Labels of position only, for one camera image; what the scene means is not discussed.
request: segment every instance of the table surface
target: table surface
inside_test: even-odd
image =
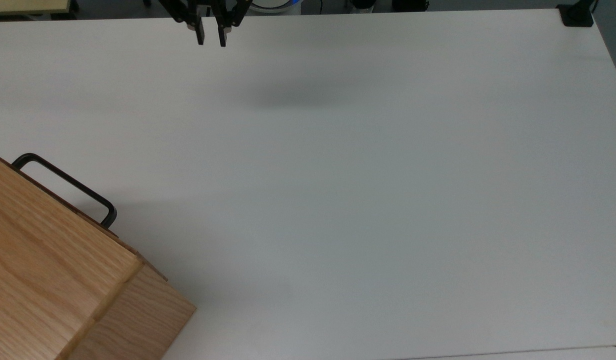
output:
[[[0,156],[38,153],[117,205],[111,229],[198,306],[167,358],[616,345],[596,26],[540,9],[252,17],[228,48],[206,32],[0,23]]]

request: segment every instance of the wooden box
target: wooden box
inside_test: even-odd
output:
[[[156,360],[195,310],[113,233],[0,160],[0,360]]]

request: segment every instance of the black metal handle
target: black metal handle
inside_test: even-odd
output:
[[[101,221],[100,224],[101,224],[102,227],[104,227],[106,229],[109,228],[110,225],[112,225],[112,223],[114,222],[114,219],[116,219],[116,209],[114,208],[114,206],[112,205],[111,202],[106,200],[100,194],[97,194],[94,191],[92,191],[89,187],[87,187],[84,184],[78,182],[72,176],[64,173],[58,167],[56,167],[53,164],[49,163],[47,160],[43,159],[42,157],[40,157],[36,153],[31,153],[31,152],[26,153],[26,154],[24,153],[23,155],[21,155],[15,161],[12,162],[12,166],[20,170],[22,167],[24,167],[25,164],[28,164],[29,162],[32,162],[32,161],[33,162],[38,162],[39,164],[41,164],[46,169],[48,169],[48,170],[52,171],[53,173],[57,174],[60,178],[62,178],[63,180],[66,180],[71,185],[73,185],[74,187],[76,187],[80,191],[84,192],[84,194],[86,194],[87,196],[89,196],[89,197],[95,199],[97,202],[101,203],[104,207],[106,207],[108,209],[108,214],[106,215],[106,218],[104,218]]]

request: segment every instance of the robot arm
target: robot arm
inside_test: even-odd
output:
[[[201,21],[204,10],[212,9],[219,29],[219,42],[226,46],[226,34],[232,27],[238,27],[246,16],[252,0],[237,0],[231,10],[226,9],[225,0],[187,0],[187,6],[181,0],[159,0],[163,7],[176,22],[186,22],[190,30],[196,32],[199,45],[203,45],[205,32]]]

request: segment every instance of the black clamp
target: black clamp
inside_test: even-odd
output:
[[[599,0],[580,0],[574,5],[557,5],[557,9],[561,12],[561,20],[566,27],[591,28],[594,25],[592,13],[598,4]]]

